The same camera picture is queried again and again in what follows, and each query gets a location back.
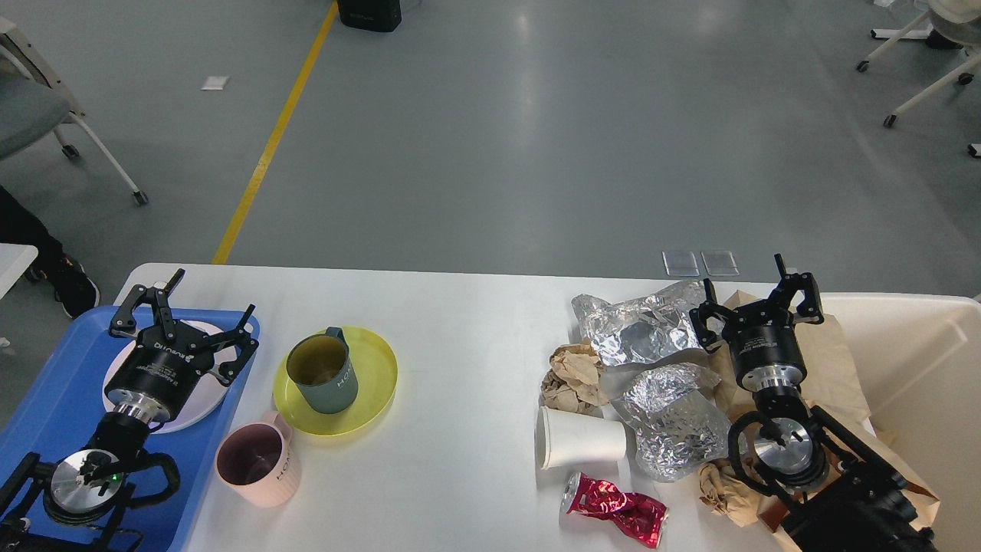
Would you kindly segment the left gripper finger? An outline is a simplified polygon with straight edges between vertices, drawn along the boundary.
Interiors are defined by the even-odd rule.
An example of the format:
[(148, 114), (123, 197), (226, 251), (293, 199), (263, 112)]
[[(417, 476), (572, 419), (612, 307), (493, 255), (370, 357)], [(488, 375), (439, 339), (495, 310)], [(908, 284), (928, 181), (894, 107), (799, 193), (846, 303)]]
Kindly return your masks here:
[[(185, 344), (185, 376), (193, 382), (193, 386), (206, 374), (211, 374), (222, 386), (234, 383), (258, 349), (258, 340), (246, 328), (254, 310), (255, 304), (249, 304), (234, 328), (217, 334), (207, 334), (192, 326), (197, 333), (189, 337)], [(231, 348), (236, 349), (236, 357), (216, 364), (215, 354)]]
[(112, 337), (137, 337), (137, 324), (134, 312), (140, 305), (148, 305), (152, 311), (154, 324), (162, 328), (162, 338), (166, 343), (176, 342), (176, 321), (169, 307), (169, 295), (185, 276), (185, 269), (178, 268), (174, 276), (162, 287), (136, 285), (120, 304), (110, 321), (108, 333)]

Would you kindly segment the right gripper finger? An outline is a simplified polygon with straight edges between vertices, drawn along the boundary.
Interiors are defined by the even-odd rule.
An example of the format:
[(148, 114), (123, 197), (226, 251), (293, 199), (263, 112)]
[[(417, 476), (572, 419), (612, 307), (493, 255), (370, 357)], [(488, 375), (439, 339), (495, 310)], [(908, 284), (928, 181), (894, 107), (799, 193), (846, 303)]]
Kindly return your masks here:
[[(696, 333), (698, 345), (707, 353), (714, 353), (722, 343), (729, 343), (738, 334), (738, 314), (734, 310), (719, 304), (714, 283), (711, 279), (702, 279), (705, 300), (689, 311), (691, 328)], [(720, 330), (712, 330), (708, 326), (710, 319), (721, 322)]]
[(747, 305), (747, 322), (760, 327), (794, 327), (798, 323), (819, 325), (825, 317), (819, 286), (813, 273), (791, 272), (781, 254), (774, 254), (780, 279), (767, 298)]

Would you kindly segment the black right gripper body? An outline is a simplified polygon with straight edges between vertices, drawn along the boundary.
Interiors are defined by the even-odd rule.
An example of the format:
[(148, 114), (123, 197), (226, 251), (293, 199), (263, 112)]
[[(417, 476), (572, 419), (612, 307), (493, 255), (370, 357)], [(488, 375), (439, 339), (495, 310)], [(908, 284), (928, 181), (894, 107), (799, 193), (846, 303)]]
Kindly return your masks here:
[(728, 343), (736, 384), (756, 394), (780, 390), (798, 395), (807, 369), (795, 333), (796, 322), (726, 323), (723, 339)]

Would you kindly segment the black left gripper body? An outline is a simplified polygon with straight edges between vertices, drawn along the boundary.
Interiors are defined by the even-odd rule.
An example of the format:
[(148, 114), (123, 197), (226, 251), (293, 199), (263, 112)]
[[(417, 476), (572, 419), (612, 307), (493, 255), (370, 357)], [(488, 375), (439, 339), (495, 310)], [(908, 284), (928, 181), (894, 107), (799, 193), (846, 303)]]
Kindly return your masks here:
[(185, 344), (166, 343), (155, 330), (134, 341), (133, 352), (105, 385), (112, 412), (129, 413), (146, 423), (175, 419), (196, 388), (185, 376)]

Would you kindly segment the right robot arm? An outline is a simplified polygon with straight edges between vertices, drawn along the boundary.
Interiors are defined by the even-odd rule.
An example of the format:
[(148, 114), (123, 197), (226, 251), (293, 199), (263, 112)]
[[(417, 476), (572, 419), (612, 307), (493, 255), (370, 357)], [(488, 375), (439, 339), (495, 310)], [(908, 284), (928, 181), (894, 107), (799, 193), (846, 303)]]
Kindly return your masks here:
[(872, 447), (821, 406), (807, 406), (799, 323), (824, 321), (812, 273), (780, 274), (768, 297), (728, 308), (714, 283), (690, 311), (697, 342), (708, 353), (726, 345), (736, 384), (754, 407), (727, 433), (727, 458), (747, 487), (777, 498), (780, 527), (802, 551), (933, 551), (934, 531), (913, 523), (908, 482)]

